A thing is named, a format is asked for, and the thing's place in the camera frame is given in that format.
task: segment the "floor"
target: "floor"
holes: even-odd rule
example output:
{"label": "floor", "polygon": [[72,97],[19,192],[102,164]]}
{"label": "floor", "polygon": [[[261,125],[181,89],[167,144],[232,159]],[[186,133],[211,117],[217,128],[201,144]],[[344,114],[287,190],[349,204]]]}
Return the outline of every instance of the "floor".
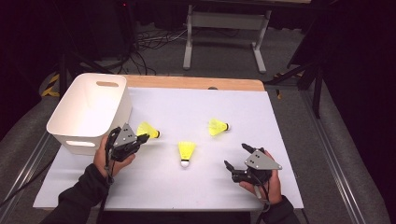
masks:
{"label": "floor", "polygon": [[[193,36],[191,69],[185,71],[182,69],[184,31],[169,34],[168,41],[156,47],[155,40],[147,42],[147,39],[161,37],[166,32],[151,31],[153,29],[152,25],[139,29],[142,46],[138,52],[145,61],[134,53],[134,61],[129,60],[112,72],[144,75],[141,65],[146,64],[148,73],[157,76],[265,81],[288,70],[286,64],[304,37],[298,30],[268,29],[262,44],[262,57],[267,67],[263,75],[257,70],[249,45],[256,36],[254,32],[197,29]],[[112,63],[111,59],[100,62],[103,66]],[[39,92],[52,76],[48,75]],[[312,91],[298,91],[294,86],[296,80],[293,77],[278,86],[265,86],[304,202],[306,217],[302,210],[296,210],[296,215],[302,223],[389,223],[383,200],[326,85],[321,93],[320,119],[315,119],[310,108]],[[4,171],[0,173],[1,198],[6,198],[13,187],[17,189],[23,183],[24,176],[29,179],[34,170],[42,169],[56,154],[60,144],[46,133],[46,124],[57,102],[57,97],[43,97],[0,143],[0,168]],[[48,213],[32,207],[44,178],[40,176],[19,194],[8,207],[8,213],[5,207],[0,210],[1,223],[37,223]],[[94,221],[95,211],[92,211],[88,223]]]}

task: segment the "white board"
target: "white board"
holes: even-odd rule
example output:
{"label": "white board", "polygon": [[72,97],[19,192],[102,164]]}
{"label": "white board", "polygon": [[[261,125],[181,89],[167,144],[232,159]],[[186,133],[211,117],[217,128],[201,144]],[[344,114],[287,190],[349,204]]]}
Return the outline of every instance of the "white board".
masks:
{"label": "white board", "polygon": [[[115,177],[106,210],[261,210],[258,199],[234,183],[224,165],[226,160],[235,169],[247,168],[249,153],[242,143],[273,155],[283,167],[282,194],[295,208],[304,207],[267,92],[130,88],[129,93],[131,127],[136,131],[147,121],[161,137],[149,139]],[[211,136],[207,123],[212,118],[229,123],[231,130]],[[180,165],[179,141],[197,145],[187,168]],[[34,207],[56,207],[58,195],[78,181],[92,160],[61,147]]]}

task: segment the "black sleeve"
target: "black sleeve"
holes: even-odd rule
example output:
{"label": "black sleeve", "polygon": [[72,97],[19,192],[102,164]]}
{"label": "black sleeve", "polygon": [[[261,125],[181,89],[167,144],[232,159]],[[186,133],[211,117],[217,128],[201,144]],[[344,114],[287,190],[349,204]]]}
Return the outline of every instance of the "black sleeve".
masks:
{"label": "black sleeve", "polygon": [[59,195],[58,206],[40,223],[86,223],[91,208],[108,194],[106,180],[94,164],[85,169],[77,184]]}
{"label": "black sleeve", "polygon": [[282,195],[282,202],[271,205],[268,212],[263,214],[265,224],[295,224],[300,220],[294,214],[294,207],[288,198]]}

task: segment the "gray carpet floor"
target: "gray carpet floor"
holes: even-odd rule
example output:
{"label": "gray carpet floor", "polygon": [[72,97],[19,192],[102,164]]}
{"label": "gray carpet floor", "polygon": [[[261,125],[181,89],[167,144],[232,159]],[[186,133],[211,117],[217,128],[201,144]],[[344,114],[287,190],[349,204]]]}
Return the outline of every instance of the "gray carpet floor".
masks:
{"label": "gray carpet floor", "polygon": [[[151,29],[153,29],[152,26],[141,27],[139,31]],[[276,73],[288,70],[286,65],[304,36],[299,31],[268,29],[262,44],[262,57],[267,67],[265,75],[258,72],[249,45],[255,37],[256,33],[250,31],[194,30],[191,69],[188,71],[182,69],[185,35],[159,49],[145,49],[139,52],[145,59],[147,67],[154,69],[157,76],[270,80]],[[133,55],[133,59],[143,64],[136,55]],[[114,61],[109,59],[100,63],[106,66]],[[120,71],[122,74],[139,74],[137,67],[140,72],[144,72],[141,66],[131,60],[126,62],[121,70],[118,67],[112,71],[114,73]],[[48,79],[43,82],[43,87],[38,91],[43,91],[51,76],[49,74]],[[343,190],[340,189],[337,179],[334,179],[334,173],[326,157],[323,139],[316,128],[316,122],[319,122],[327,134],[335,158],[342,167],[343,174],[353,192],[352,200],[355,200],[359,206],[365,223],[389,223],[383,200],[375,183],[368,175],[326,86],[324,85],[322,90],[320,102],[321,119],[315,120],[312,118],[310,108],[304,104],[304,98],[306,95],[308,98],[312,97],[312,91],[307,91],[306,94],[298,91],[293,86],[295,81],[295,78],[291,78],[279,86],[265,86],[265,88],[269,92],[276,120],[296,174],[309,222],[356,223],[348,212]],[[280,90],[281,99],[278,99],[276,89]],[[0,168],[3,171],[0,172],[2,186],[0,198],[6,197],[21,168],[46,131],[47,121],[57,102],[56,97],[43,97],[42,101],[15,125],[0,143]],[[56,154],[59,146],[60,144],[51,137],[37,170]],[[22,192],[18,204],[3,223],[38,223],[48,213],[48,211],[33,208],[35,196],[43,179],[44,176],[40,176]],[[95,213],[92,211],[89,223],[94,223]],[[295,213],[302,223],[306,223],[302,210],[296,210]]]}

